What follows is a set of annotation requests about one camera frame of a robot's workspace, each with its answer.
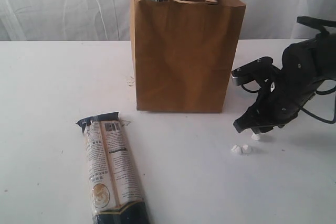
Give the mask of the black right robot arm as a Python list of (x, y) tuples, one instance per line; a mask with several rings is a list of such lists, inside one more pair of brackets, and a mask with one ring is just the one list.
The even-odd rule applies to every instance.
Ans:
[(231, 72), (236, 86), (256, 81), (256, 101), (233, 122), (237, 132), (251, 129), (255, 134), (282, 128), (300, 111), (327, 124), (335, 119), (321, 118), (304, 108), (317, 95), (328, 95), (335, 88), (320, 91), (324, 81), (335, 80), (335, 34), (317, 34), (315, 38), (289, 45), (282, 54), (282, 67), (271, 57), (261, 57)]

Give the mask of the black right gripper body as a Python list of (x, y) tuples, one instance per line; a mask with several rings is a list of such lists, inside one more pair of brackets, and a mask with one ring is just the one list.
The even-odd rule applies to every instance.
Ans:
[(246, 111), (246, 128), (281, 128), (298, 116), (315, 92), (314, 73), (253, 73), (259, 85), (257, 99)]

